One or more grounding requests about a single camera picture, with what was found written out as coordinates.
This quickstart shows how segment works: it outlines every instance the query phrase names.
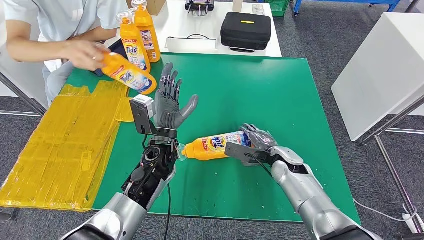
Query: white shirt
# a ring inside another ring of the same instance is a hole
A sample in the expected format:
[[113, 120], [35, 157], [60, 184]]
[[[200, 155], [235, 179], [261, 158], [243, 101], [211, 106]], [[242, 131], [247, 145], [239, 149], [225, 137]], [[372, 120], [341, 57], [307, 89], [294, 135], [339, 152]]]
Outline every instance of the white shirt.
[[41, 42], [65, 41], [99, 26], [116, 29], [117, 13], [126, 10], [125, 0], [4, 0], [6, 20], [31, 24], [38, 19]]

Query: green mat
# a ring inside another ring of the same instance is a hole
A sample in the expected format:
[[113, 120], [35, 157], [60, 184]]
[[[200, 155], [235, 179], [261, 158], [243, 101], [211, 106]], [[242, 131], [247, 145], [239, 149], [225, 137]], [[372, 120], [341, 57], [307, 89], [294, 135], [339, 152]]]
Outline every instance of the green mat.
[[[279, 145], [293, 149], [313, 169], [327, 194], [346, 215], [360, 219], [306, 59], [233, 55], [162, 54], [152, 64], [159, 80], [164, 63], [173, 62], [183, 78], [180, 103], [199, 95], [197, 109], [178, 129], [187, 144], [197, 138], [238, 130], [243, 123], [270, 131]], [[67, 83], [87, 85], [99, 79], [76, 69]], [[143, 135], [133, 123], [121, 123], [93, 209], [116, 193], [143, 153]], [[212, 218], [300, 222], [281, 188], [260, 167], [244, 167], [233, 158], [177, 161], [170, 183], [171, 214]], [[165, 189], [151, 213], [168, 212]]]

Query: tide detergent bottle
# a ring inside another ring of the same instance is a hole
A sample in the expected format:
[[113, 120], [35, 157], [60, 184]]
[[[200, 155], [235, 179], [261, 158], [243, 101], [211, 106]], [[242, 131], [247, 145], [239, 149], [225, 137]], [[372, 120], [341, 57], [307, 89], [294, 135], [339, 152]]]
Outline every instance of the tide detergent bottle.
[[103, 63], [105, 67], [101, 71], [132, 88], [143, 95], [152, 93], [157, 86], [155, 78], [151, 76], [147, 71], [141, 70], [123, 56], [111, 52], [103, 55]]
[[236, 131], [215, 136], [201, 137], [189, 143], [182, 150], [182, 154], [189, 159], [207, 161], [227, 158], [225, 148], [228, 142], [251, 147], [249, 137], [243, 131]]
[[120, 21], [120, 38], [128, 60], [141, 70], [150, 73], [149, 58], [140, 32], [132, 21], [132, 14], [129, 11], [122, 11], [116, 17]]
[[134, 12], [134, 24], [140, 31], [148, 60], [151, 63], [156, 63], [161, 59], [161, 50], [159, 49], [158, 37], [156, 36], [152, 16], [147, 11], [147, 0], [132, 0], [131, 4], [133, 9], [130, 11]]

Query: robotic arm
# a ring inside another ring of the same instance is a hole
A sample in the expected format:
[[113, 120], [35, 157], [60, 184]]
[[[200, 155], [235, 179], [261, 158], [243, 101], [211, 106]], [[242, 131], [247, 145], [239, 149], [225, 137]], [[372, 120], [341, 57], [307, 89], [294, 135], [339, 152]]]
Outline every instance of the robotic arm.
[[[324, 192], [311, 168], [293, 150], [278, 146], [253, 124], [241, 127], [255, 148], [228, 142], [225, 154], [245, 166], [262, 165], [282, 188], [313, 240], [381, 240], [343, 214]], [[271, 166], [271, 172], [264, 164]]]
[[177, 71], [171, 75], [173, 66], [165, 65], [154, 100], [144, 95], [130, 100], [137, 131], [152, 138], [122, 185], [123, 193], [115, 193], [102, 210], [61, 240], [133, 239], [147, 212], [175, 176], [175, 162], [180, 158], [177, 128], [196, 108], [198, 96], [193, 95], [180, 110], [182, 80], [176, 81]]

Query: humanoid robot hand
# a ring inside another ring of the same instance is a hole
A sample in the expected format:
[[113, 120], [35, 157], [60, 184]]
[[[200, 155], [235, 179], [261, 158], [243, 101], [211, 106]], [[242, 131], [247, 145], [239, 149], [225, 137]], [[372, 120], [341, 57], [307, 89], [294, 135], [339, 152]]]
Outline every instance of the humanoid robot hand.
[[244, 123], [240, 130], [249, 137], [251, 143], [257, 149], [268, 151], [270, 148], [278, 146], [271, 133], [261, 130], [253, 124]]
[[157, 128], [176, 130], [195, 110], [199, 96], [191, 96], [187, 105], [180, 109], [180, 86], [183, 80], [180, 78], [176, 81], [176, 70], [171, 75], [173, 67], [174, 64], [167, 63], [162, 70], [159, 89], [154, 96], [156, 115], [153, 120]]

